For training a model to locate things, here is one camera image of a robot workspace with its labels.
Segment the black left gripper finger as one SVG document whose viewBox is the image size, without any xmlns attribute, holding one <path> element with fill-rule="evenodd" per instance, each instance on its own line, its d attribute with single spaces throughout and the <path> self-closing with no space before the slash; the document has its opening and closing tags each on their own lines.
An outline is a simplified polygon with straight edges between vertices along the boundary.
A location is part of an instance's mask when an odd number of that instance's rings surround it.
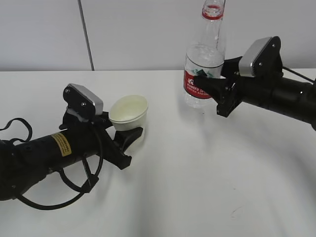
<svg viewBox="0 0 316 237">
<path fill-rule="evenodd" d="M 136 127 L 131 130 L 116 131 L 114 143 L 116 146 L 125 153 L 143 134 L 142 127 Z"/>
<path fill-rule="evenodd" d="M 109 112 L 103 112 L 100 116 L 101 124 L 103 127 L 112 127 L 113 123 L 109 119 Z"/>
</svg>

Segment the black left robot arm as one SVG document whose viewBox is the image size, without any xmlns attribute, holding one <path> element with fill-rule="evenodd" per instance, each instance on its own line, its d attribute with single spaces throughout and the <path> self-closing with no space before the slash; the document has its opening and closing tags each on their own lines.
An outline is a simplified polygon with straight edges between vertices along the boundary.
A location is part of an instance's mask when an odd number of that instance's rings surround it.
<svg viewBox="0 0 316 237">
<path fill-rule="evenodd" d="M 116 131 L 114 138 L 107 133 L 112 123 L 108 113 L 92 121 L 80 122 L 65 115 L 60 131 L 38 139 L 27 138 L 15 145 L 17 139 L 0 142 L 0 199 L 15 199 L 48 174 L 58 172 L 63 182 L 79 194 L 89 193 L 99 181 L 103 160 L 119 169 L 130 166 L 131 156 L 124 152 L 143 133 L 138 126 Z M 82 162 L 87 179 L 83 185 L 74 184 L 64 168 Z"/>
</svg>

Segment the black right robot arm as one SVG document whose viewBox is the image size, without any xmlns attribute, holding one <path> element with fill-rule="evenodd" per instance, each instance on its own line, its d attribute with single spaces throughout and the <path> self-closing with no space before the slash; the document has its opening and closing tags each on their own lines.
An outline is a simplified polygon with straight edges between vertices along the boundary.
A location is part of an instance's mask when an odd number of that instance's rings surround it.
<svg viewBox="0 0 316 237">
<path fill-rule="evenodd" d="M 240 57 L 225 60 L 222 78 L 209 78 L 199 72 L 194 86 L 204 90 L 217 103 L 218 115 L 227 118 L 242 102 L 316 126 L 316 85 L 283 77 L 281 58 L 261 77 L 239 75 Z"/>
</svg>

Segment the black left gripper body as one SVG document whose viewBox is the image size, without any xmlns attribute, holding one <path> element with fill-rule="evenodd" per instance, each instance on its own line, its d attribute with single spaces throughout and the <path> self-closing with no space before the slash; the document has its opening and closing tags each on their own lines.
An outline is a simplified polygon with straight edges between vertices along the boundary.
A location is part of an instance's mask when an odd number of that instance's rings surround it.
<svg viewBox="0 0 316 237">
<path fill-rule="evenodd" d="M 88 122 L 80 122 L 76 117 L 66 114 L 65 112 L 59 129 L 62 130 L 69 128 L 78 128 L 80 130 L 86 128 L 97 140 L 98 152 L 103 159 L 112 163 L 121 170 L 130 166 L 132 157 L 123 153 L 116 146 L 114 140 L 111 139 L 106 131 L 108 127 L 102 126 L 99 116 L 96 116 L 93 120 Z"/>
</svg>

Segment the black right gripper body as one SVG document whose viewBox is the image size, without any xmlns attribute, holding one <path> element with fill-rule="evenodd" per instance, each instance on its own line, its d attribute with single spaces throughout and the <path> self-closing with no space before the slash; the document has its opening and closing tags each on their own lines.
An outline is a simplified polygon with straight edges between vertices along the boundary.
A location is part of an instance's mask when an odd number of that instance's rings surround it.
<svg viewBox="0 0 316 237">
<path fill-rule="evenodd" d="M 217 115 L 228 117 L 230 113 L 241 103 L 241 96 L 238 93 L 243 77 L 239 74 L 226 78 L 228 83 L 225 87 L 223 98 L 217 101 Z"/>
</svg>

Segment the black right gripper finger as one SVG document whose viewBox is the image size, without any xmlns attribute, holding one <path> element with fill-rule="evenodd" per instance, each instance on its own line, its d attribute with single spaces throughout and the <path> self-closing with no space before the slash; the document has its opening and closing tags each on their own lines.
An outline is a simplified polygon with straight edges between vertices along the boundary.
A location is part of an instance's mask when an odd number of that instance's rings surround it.
<svg viewBox="0 0 316 237">
<path fill-rule="evenodd" d="M 225 59 L 221 70 L 221 76 L 224 78 L 232 77 L 239 74 L 240 58 Z"/>
<path fill-rule="evenodd" d="M 194 76 L 194 85 L 215 100 L 221 100 L 225 93 L 225 87 L 228 83 L 227 79 L 208 78 L 206 76 Z"/>
</svg>

